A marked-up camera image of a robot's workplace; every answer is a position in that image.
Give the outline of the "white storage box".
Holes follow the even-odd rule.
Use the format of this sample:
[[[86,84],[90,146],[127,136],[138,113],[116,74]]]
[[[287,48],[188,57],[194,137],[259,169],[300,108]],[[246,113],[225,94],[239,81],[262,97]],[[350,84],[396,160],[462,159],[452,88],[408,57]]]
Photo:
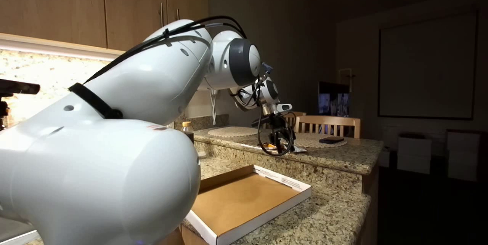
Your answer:
[[[448,177],[464,181],[477,181],[478,154],[482,134],[448,129],[446,151]]]
[[[400,134],[397,144],[397,168],[429,175],[432,144],[432,139],[421,134]]]

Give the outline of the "projection screen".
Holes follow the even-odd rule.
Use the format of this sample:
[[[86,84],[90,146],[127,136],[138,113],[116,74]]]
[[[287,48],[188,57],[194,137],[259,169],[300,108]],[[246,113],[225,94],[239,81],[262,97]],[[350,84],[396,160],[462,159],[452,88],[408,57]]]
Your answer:
[[[380,28],[377,115],[472,120],[477,10]]]

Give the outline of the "round woven placemat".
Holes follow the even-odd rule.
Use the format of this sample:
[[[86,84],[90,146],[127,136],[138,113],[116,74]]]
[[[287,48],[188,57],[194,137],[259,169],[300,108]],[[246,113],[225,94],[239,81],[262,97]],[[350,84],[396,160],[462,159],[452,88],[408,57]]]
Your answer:
[[[223,138],[253,136],[256,135],[257,133],[258,130],[256,128],[236,127],[236,126],[213,128],[208,131],[208,134],[211,136],[223,137]]]
[[[331,135],[325,135],[319,133],[296,133],[294,144],[302,148],[317,148],[317,149],[340,147],[340,146],[345,146],[347,144],[346,140],[338,144],[319,143],[320,138],[329,137],[329,136]]]

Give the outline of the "monitor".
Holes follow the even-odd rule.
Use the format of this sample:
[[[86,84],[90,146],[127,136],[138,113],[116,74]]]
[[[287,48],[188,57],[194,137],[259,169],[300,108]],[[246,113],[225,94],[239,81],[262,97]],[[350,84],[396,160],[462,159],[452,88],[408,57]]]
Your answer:
[[[349,117],[349,86],[319,82],[318,113],[324,116]]]

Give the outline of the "flat open cardboard box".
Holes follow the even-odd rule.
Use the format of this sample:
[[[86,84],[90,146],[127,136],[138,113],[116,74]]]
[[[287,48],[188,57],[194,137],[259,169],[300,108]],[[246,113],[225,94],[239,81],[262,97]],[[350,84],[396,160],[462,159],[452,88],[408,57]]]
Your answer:
[[[312,187],[248,165],[203,179],[188,223],[209,245],[230,245],[312,196]]]

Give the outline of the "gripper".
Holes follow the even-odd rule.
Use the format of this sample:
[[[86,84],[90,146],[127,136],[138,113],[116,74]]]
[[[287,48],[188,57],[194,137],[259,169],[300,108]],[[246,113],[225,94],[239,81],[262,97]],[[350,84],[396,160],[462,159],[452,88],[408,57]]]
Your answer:
[[[278,149],[280,142],[280,153],[290,153],[294,151],[294,131],[287,130],[287,121],[282,114],[269,114],[265,116],[265,125],[270,130],[268,138],[272,149]]]

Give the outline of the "wooden chair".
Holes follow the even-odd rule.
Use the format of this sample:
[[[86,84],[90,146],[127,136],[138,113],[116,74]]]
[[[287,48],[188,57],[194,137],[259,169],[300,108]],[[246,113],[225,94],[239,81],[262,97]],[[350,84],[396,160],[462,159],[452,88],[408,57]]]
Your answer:
[[[295,120],[294,131],[297,133],[322,133],[336,137],[347,137],[347,127],[352,128],[352,137],[361,138],[361,120],[350,117],[334,116],[299,116]]]
[[[296,118],[300,116],[306,116],[305,112],[292,111],[284,114],[284,118],[291,128],[295,128]]]

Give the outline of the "bottle with yellow cap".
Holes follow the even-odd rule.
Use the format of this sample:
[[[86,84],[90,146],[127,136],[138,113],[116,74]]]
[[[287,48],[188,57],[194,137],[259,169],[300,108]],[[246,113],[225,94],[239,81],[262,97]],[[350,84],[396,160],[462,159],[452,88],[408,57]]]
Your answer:
[[[193,125],[191,121],[185,121],[182,122],[182,129],[181,131],[188,136],[188,138],[192,141],[194,144],[194,130],[193,130]]]

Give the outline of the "wooden wall cabinet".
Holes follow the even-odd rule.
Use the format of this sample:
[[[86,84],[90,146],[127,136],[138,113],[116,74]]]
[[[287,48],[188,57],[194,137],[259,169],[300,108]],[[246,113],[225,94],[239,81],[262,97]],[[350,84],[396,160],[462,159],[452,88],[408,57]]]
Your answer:
[[[127,51],[162,26],[209,15],[209,0],[0,0],[0,34]]]

